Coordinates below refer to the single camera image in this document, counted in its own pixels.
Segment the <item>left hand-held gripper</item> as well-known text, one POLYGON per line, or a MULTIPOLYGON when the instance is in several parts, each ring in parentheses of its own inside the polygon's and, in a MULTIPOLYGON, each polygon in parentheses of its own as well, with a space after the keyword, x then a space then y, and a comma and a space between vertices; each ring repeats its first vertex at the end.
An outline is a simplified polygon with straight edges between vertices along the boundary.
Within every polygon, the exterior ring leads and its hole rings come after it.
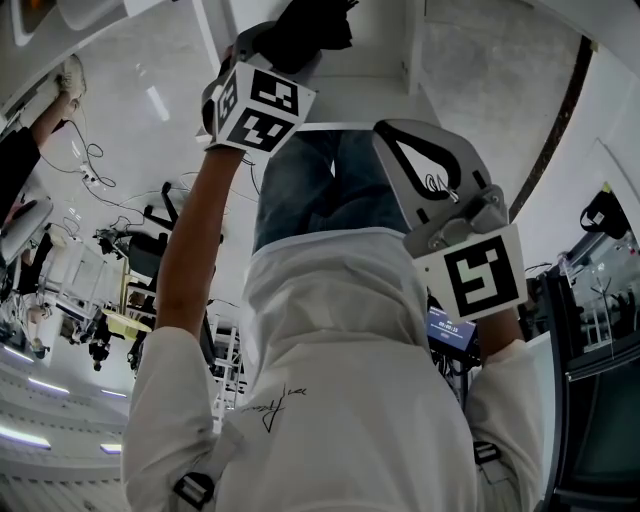
POLYGON ((254 40, 274 26, 259 23, 241 32, 224 53, 218 75, 201 95, 207 152, 223 148, 276 153, 304 124, 316 92, 249 62, 254 40))

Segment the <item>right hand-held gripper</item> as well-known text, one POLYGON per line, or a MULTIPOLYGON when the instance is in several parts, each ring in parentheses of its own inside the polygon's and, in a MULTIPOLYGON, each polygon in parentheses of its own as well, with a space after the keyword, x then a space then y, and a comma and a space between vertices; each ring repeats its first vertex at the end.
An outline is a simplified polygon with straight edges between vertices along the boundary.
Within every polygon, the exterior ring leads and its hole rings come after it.
POLYGON ((518 227, 472 144, 417 120, 377 122, 373 144, 412 228, 404 246, 449 318, 477 320, 526 302, 518 227), (447 200, 467 201, 432 220, 429 205, 447 200))

